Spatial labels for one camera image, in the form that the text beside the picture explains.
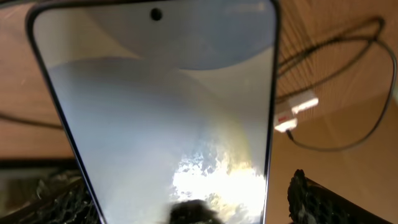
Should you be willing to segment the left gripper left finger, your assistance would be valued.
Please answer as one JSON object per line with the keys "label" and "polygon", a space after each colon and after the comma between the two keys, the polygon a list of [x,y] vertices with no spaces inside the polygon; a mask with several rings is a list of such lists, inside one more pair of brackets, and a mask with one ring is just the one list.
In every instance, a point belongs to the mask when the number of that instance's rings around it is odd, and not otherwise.
{"label": "left gripper left finger", "polygon": [[1,223],[99,223],[78,170],[23,170],[1,176]]}

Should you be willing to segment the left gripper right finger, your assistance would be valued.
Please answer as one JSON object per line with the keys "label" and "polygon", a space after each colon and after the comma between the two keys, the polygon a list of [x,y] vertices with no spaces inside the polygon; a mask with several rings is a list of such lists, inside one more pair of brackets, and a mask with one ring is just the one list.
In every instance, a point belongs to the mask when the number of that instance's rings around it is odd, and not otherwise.
{"label": "left gripper right finger", "polygon": [[389,224],[389,222],[295,171],[287,191],[295,224]]}

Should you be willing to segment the Galaxy S24+ smartphone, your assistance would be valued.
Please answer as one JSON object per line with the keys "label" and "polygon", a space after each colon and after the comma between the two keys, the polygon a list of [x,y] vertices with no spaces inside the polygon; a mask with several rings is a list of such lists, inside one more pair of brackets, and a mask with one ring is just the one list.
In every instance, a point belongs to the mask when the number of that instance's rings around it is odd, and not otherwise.
{"label": "Galaxy S24+ smartphone", "polygon": [[102,223],[265,222],[277,1],[46,1],[25,29]]}

